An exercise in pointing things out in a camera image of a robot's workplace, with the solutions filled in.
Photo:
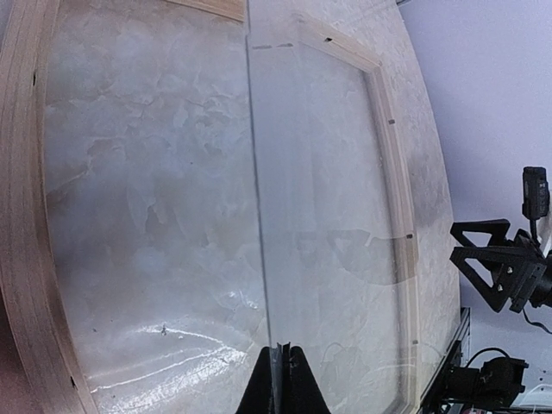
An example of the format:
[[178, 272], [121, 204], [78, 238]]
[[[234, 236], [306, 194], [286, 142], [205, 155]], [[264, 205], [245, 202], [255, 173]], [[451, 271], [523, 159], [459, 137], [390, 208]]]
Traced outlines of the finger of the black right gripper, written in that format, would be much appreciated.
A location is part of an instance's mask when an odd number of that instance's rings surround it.
[[[455, 247], [451, 261], [468, 279], [493, 311], [501, 311], [511, 294], [511, 250], [506, 247]], [[472, 263], [481, 264], [490, 274], [489, 285]]]
[[474, 242], [467, 237], [467, 233], [476, 235], [488, 235], [488, 247], [508, 247], [506, 238], [509, 230], [509, 221], [506, 219], [494, 219], [477, 222], [456, 222], [452, 224], [450, 234], [462, 248], [476, 248]]

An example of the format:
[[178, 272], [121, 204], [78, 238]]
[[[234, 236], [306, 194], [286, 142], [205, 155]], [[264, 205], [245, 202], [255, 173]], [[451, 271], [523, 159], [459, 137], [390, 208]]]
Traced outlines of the clear glass pane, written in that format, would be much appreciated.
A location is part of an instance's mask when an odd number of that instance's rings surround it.
[[384, 60], [346, 2], [250, 1], [255, 183], [276, 410], [304, 357], [332, 413], [417, 408], [417, 244]]

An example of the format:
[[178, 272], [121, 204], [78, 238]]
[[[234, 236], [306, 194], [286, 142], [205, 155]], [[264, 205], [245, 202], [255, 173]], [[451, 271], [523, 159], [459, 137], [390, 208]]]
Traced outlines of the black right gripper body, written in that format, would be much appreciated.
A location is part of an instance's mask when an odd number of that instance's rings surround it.
[[551, 254], [544, 255], [525, 230], [519, 230], [507, 248], [505, 261], [491, 271], [492, 291], [498, 297], [492, 309], [502, 311], [508, 300], [515, 313], [527, 304], [551, 307]]

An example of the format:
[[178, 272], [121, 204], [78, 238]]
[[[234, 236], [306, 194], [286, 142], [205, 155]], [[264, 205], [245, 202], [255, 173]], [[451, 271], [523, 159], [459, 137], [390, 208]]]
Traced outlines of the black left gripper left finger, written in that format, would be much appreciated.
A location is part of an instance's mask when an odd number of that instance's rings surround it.
[[242, 395], [236, 414], [274, 414], [271, 349], [264, 347]]

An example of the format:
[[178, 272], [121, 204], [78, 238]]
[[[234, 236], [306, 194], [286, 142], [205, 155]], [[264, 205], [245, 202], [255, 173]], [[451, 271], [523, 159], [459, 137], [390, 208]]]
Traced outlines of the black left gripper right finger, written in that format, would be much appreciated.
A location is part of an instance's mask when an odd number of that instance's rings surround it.
[[280, 413], [330, 414], [303, 349], [283, 347]]

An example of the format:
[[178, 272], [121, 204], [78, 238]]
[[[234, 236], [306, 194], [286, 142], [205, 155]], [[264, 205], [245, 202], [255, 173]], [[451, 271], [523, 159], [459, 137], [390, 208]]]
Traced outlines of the light wooden picture frame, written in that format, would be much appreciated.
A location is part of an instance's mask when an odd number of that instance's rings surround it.
[[[48, 230], [43, 167], [47, 62], [56, 1], [13, 2], [1, 46], [1, 293], [32, 393], [46, 413], [97, 411], [63, 309]], [[391, 124], [383, 63], [367, 46], [306, 14], [268, 6], [261, 20], [278, 35], [297, 35], [376, 81], [376, 112], [390, 190], [398, 275], [416, 287], [417, 237], [411, 184]]]

